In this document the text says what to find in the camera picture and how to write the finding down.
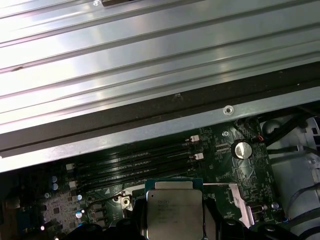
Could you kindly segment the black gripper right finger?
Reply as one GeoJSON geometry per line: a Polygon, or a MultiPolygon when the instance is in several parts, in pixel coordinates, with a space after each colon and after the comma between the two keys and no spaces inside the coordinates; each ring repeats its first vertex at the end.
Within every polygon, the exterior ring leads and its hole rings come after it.
{"type": "Polygon", "coordinates": [[[262,232],[252,231],[235,220],[225,220],[212,198],[203,201],[204,232],[209,240],[279,240],[262,232]]]}

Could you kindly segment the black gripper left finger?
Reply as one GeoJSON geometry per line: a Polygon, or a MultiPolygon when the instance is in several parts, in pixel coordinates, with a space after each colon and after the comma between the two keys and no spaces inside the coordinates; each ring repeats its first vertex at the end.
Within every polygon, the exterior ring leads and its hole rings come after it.
{"type": "Polygon", "coordinates": [[[63,237],[64,240],[145,240],[142,229],[146,224],[146,199],[138,199],[129,218],[123,218],[108,228],[94,223],[86,223],[77,227],[63,237]]]}

